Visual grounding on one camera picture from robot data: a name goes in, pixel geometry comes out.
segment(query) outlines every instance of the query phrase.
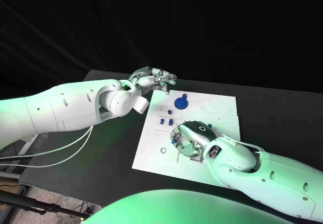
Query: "floor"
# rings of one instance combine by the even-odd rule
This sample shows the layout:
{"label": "floor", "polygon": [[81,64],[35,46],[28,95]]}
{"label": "floor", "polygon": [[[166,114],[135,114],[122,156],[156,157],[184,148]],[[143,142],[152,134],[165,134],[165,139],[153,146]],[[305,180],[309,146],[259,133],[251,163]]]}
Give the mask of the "floor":
{"label": "floor", "polygon": [[[26,196],[35,198],[42,202],[58,204],[62,208],[71,210],[83,204],[81,200],[60,195],[57,193],[52,193],[39,188],[31,188],[26,193]],[[101,210],[101,206],[96,204],[88,203],[88,207],[91,207],[93,213]],[[15,212],[11,224],[80,224],[80,223],[81,223],[80,217],[71,218],[68,214],[60,212],[58,213],[48,212],[45,215],[41,215],[35,212],[19,209]]]}

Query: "black curtain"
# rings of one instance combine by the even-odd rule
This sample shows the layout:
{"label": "black curtain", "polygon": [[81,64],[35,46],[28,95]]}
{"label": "black curtain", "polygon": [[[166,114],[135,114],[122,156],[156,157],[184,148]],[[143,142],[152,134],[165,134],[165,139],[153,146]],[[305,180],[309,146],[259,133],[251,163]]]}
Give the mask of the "black curtain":
{"label": "black curtain", "polygon": [[312,1],[0,1],[0,98],[83,81],[90,70],[322,92]]}

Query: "hole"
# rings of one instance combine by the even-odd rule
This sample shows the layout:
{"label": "hole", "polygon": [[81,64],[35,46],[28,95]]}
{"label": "hole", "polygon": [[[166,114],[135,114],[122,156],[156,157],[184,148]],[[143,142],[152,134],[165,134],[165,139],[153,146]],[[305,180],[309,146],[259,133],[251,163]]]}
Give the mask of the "hole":
{"label": "hole", "polygon": [[90,95],[90,94],[87,94],[87,97],[88,97],[88,101],[91,102],[91,95]]}
{"label": "hole", "polygon": [[272,178],[272,180],[274,180],[274,179],[276,179],[276,174],[274,174],[274,171],[272,171],[270,178]]}
{"label": "hole", "polygon": [[309,185],[309,183],[305,183],[305,185],[303,185],[303,190],[305,190],[305,191],[309,191],[309,189],[310,189],[310,185]]}
{"label": "hole", "polygon": [[68,100],[67,99],[64,99],[64,104],[65,104],[65,106],[68,106],[70,105],[70,103],[68,103]]}

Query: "white cable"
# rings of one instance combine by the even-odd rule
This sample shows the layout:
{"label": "white cable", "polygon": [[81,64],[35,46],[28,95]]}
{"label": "white cable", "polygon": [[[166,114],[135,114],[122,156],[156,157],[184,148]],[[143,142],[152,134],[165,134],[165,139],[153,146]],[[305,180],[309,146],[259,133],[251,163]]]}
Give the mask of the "white cable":
{"label": "white cable", "polygon": [[73,142],[71,144],[68,144],[65,147],[61,147],[61,148],[54,149],[54,150],[51,150],[51,151],[48,151],[48,152],[44,152],[44,153],[37,153],[37,154],[29,154],[29,155],[12,155],[12,156],[3,156],[3,157],[0,157],[0,162],[2,162],[2,159],[21,158],[21,157],[32,157],[32,156],[38,156],[38,155],[45,155],[45,154],[48,154],[48,153],[54,153],[54,152],[57,152],[57,151],[65,149],[67,147],[70,147],[73,144],[75,144],[75,143],[84,138],[84,136],[87,135],[87,133],[90,132],[90,130],[91,130],[91,127],[90,127],[88,131],[86,132],[86,134],[83,135],[83,137],[81,137],[75,142]]}
{"label": "white cable", "polygon": [[227,136],[225,134],[223,135],[223,137],[227,137],[228,139],[231,139],[233,141],[241,143],[243,145],[247,145],[247,146],[250,146],[250,147],[259,149],[261,152],[266,152],[264,149],[260,148],[259,146],[256,146],[256,145],[253,145],[253,144],[248,144],[248,143],[244,143],[243,141],[238,141],[238,140],[233,139],[233,138],[231,138],[230,136]]}
{"label": "white cable", "polygon": [[[83,144],[80,150],[77,151],[77,153],[81,151],[83,147],[84,147],[86,144],[87,144],[87,141],[88,141],[90,136],[91,136],[91,132],[93,132],[93,126],[91,126],[91,128],[90,128],[90,135],[88,135],[88,138],[87,138],[87,140],[86,140],[86,142],[84,142],[84,144]],[[29,166],[29,165],[21,165],[21,164],[0,164],[0,166],[18,166],[18,167],[34,167],[34,168],[51,167],[51,166],[55,166],[55,165],[61,164],[61,163],[65,162],[67,160],[70,160],[70,159],[77,155],[77,153],[75,153],[68,159],[65,159],[64,161],[61,161],[61,162],[58,162],[58,163],[54,163],[54,164],[51,164],[51,165],[45,165],[45,166]]]}

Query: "robotic hand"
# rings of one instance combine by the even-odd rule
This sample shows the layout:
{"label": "robotic hand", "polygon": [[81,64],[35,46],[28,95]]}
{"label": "robotic hand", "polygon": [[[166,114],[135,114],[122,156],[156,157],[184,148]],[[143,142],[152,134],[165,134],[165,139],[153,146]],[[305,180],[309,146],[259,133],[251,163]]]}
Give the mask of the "robotic hand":
{"label": "robotic hand", "polygon": [[[323,222],[323,172],[299,161],[266,152],[227,135],[217,137],[201,121],[184,122],[172,143],[188,157],[202,155],[217,182],[285,214]],[[251,152],[244,146],[257,148]]]}
{"label": "robotic hand", "polygon": [[45,92],[0,101],[0,149],[45,132],[75,131],[124,116],[132,108],[143,113],[150,90],[169,94],[176,76],[150,67],[135,71],[129,80],[96,80],[55,86]]}

